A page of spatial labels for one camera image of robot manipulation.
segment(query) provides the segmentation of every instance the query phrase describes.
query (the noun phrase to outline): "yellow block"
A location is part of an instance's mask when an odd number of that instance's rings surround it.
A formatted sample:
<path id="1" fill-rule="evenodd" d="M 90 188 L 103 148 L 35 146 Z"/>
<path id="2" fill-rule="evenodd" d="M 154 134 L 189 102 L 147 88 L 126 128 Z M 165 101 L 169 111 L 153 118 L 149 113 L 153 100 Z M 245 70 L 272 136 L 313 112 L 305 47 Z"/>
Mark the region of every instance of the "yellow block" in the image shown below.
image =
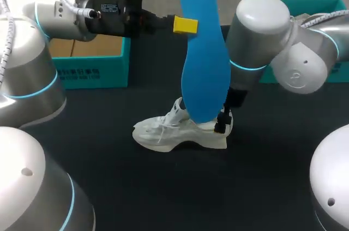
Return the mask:
<path id="1" fill-rule="evenodd" d="M 198 20 L 184 19 L 175 16 L 173 23 L 173 32 L 175 33 L 197 33 Z"/>

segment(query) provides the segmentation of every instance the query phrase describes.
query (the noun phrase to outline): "black mat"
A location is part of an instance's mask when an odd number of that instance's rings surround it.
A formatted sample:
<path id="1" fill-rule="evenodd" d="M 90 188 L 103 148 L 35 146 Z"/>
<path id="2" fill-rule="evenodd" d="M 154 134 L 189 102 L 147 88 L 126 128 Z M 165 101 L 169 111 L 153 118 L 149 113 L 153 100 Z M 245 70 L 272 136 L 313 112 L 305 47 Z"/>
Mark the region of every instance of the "black mat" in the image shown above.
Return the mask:
<path id="1" fill-rule="evenodd" d="M 179 35 L 142 36 L 129 88 L 68 91 L 58 118 L 27 129 L 88 194 L 96 231 L 315 230 L 311 156 L 349 123 L 349 85 L 301 96 L 260 84 L 235 111 L 227 150 L 155 153 L 133 141 L 133 125 L 170 110 L 185 53 Z"/>

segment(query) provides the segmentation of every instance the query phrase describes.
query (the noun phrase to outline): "teal box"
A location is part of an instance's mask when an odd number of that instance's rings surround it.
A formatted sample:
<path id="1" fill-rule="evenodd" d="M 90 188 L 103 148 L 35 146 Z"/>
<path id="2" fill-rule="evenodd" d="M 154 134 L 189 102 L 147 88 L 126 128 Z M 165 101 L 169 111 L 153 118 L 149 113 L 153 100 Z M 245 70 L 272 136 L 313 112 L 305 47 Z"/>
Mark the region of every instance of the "teal box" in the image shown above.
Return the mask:
<path id="1" fill-rule="evenodd" d="M 130 44 L 130 39 L 123 38 L 120 56 L 57 57 L 53 62 L 65 89 L 124 88 Z"/>
<path id="2" fill-rule="evenodd" d="M 282 0 L 290 10 L 292 16 L 303 13 L 309 15 L 317 13 L 331 13 L 346 9 L 343 0 Z M 273 70 L 268 66 L 260 80 L 261 83 L 277 83 Z M 349 63 L 337 63 L 332 70 L 327 82 L 349 82 Z"/>

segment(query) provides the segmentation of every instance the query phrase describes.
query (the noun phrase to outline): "blue glowing ring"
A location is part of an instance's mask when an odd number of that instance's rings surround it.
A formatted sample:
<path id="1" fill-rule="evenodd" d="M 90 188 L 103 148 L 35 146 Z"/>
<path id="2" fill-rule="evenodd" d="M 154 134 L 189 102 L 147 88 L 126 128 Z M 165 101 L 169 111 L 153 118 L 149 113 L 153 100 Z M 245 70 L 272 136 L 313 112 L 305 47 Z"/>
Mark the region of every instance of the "blue glowing ring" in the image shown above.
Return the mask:
<path id="1" fill-rule="evenodd" d="M 337 49 L 337 59 L 338 59 L 338 57 L 339 57 L 339 48 L 338 48 L 338 45 L 337 45 L 336 41 L 334 41 L 334 39 L 330 35 L 326 34 L 324 31 L 317 31 L 317 30 L 311 29 L 311 28 L 309 28 L 309 29 L 311 31 L 315 31 L 315 32 L 318 32 L 318 33 L 321 33 L 321 34 L 325 35 L 326 37 L 328 37 L 333 42 L 333 44 L 336 46 L 336 49 Z"/>
<path id="2" fill-rule="evenodd" d="M 46 35 L 46 33 L 44 32 L 43 28 L 40 25 L 39 16 L 38 16 L 38 2 L 37 2 L 37 0 L 35 0 L 35 4 L 34 4 L 34 14 L 35 14 L 35 20 L 38 24 L 39 29 L 47 38 L 50 38 L 49 36 Z"/>
<path id="3" fill-rule="evenodd" d="M 71 214 L 73 213 L 73 208 L 74 208 L 74 202 L 75 202 L 75 189 L 74 189 L 74 184 L 73 184 L 73 181 L 70 177 L 70 175 L 67 173 L 69 179 L 70 179 L 70 183 L 71 183 L 71 203 L 70 203 L 70 209 L 69 209 L 69 212 L 68 212 L 68 215 L 62 225 L 62 227 L 60 228 L 59 231 L 64 231 L 64 229 L 67 227 L 67 224 L 70 220 L 70 217 L 71 217 Z"/>
<path id="4" fill-rule="evenodd" d="M 8 98 L 11 98 L 11 99 L 26 99 L 26 98 L 31 98 L 33 96 L 40 95 L 42 92 L 45 92 L 46 90 L 48 90 L 55 83 L 55 81 L 57 80 L 57 77 L 58 77 L 58 72 L 56 71 L 55 78 L 52 80 L 52 82 L 50 84 L 48 84 L 46 87 L 44 87 L 42 90 L 39 90 L 33 94 L 29 94 L 29 95 L 25 95 L 25 96 L 8 96 L 5 94 L 4 95 L 7 96 Z"/>
<path id="5" fill-rule="evenodd" d="M 243 66 L 240 66 L 240 65 L 234 63 L 233 61 L 230 61 L 230 64 L 236 66 L 237 68 L 240 68 L 240 69 L 243 69 L 243 70 L 248 70 L 248 71 L 261 70 L 261 69 L 264 69 L 264 68 L 266 67 L 266 65 L 265 65 L 265 66 L 262 66 L 262 67 L 260 67 L 260 68 L 255 68 L 255 69 L 252 69 L 252 68 L 245 68 L 245 67 L 243 67 Z"/>

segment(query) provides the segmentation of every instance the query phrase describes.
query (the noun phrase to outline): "shoe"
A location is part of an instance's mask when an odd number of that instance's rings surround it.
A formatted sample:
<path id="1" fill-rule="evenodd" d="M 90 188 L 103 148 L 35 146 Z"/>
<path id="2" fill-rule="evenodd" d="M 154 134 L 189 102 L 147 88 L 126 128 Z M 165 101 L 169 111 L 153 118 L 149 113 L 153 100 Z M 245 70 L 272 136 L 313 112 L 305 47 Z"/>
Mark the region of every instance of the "shoe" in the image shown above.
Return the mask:
<path id="1" fill-rule="evenodd" d="M 180 119 L 180 120 L 189 119 L 188 112 L 186 110 L 181 109 L 180 106 L 179 106 L 181 102 L 182 102 L 182 98 L 177 99 L 174 102 L 172 110 L 167 115 L 162 116 L 162 117 L 154 117 L 154 118 L 145 119 L 143 121 L 138 122 L 133 127 L 137 129 L 137 128 L 144 127 L 144 126 L 150 126 L 153 123 L 161 122 L 161 121 L 165 121 L 165 120 L 168 123 L 169 122 L 175 123 L 176 122 L 176 118 Z"/>
<path id="2" fill-rule="evenodd" d="M 216 119 L 195 124 L 186 110 L 180 108 L 182 98 L 174 103 L 172 110 L 163 117 L 146 119 L 137 123 L 133 131 L 134 140 L 145 148 L 158 152 L 169 152 L 182 142 L 192 141 L 205 148 L 226 149 L 226 137 L 232 130 L 233 119 L 226 125 L 224 134 L 214 132 Z"/>

